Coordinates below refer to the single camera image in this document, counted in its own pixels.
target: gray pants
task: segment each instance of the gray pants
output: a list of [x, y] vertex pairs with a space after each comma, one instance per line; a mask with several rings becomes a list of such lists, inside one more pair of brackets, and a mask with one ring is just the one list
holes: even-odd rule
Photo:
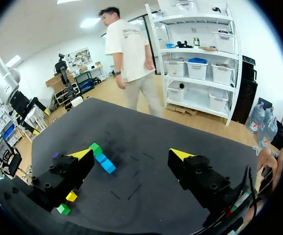
[[162, 107], [160, 105], [160, 100], [156, 93], [156, 88], [153, 82], [153, 73], [126, 83], [126, 89], [124, 91], [127, 98], [128, 108], [137, 110], [137, 102], [140, 90], [148, 102], [150, 114], [160, 118], [163, 117]]

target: wristwatch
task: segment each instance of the wristwatch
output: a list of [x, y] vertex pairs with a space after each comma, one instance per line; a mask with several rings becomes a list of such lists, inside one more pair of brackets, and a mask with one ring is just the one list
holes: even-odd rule
[[117, 75], [121, 75], [122, 74], [122, 72], [121, 71], [119, 71], [119, 72], [115, 72], [114, 73], [114, 77], [116, 77]]

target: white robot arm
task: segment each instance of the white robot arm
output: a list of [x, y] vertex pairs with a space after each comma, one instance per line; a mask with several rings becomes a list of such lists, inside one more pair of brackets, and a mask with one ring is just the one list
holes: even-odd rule
[[29, 113], [34, 105], [37, 105], [47, 115], [49, 112], [47, 109], [38, 101], [37, 98], [33, 98], [31, 101], [28, 100], [19, 89], [20, 74], [16, 69], [9, 70], [0, 58], [0, 103], [10, 104], [16, 112], [21, 116], [18, 124], [29, 130], [34, 134], [39, 132], [33, 127], [29, 126], [24, 120], [26, 115]]

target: ceiling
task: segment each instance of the ceiling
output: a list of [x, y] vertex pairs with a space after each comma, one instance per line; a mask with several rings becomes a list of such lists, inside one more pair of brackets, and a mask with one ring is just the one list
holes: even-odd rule
[[[125, 20], [144, 5], [157, 0], [113, 0]], [[56, 43], [85, 34], [101, 35], [106, 31], [99, 22], [80, 28], [85, 18], [97, 17], [110, 6], [109, 0], [81, 0], [57, 4], [57, 0], [17, 0], [0, 19], [0, 57], [6, 63], [15, 55], [25, 60]]]

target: office chair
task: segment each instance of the office chair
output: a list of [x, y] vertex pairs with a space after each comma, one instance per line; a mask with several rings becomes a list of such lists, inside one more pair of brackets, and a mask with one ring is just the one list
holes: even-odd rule
[[9, 143], [0, 137], [0, 162], [1, 170], [4, 174], [14, 177], [17, 170], [25, 174], [25, 171], [19, 168], [22, 157], [16, 147], [11, 147]]

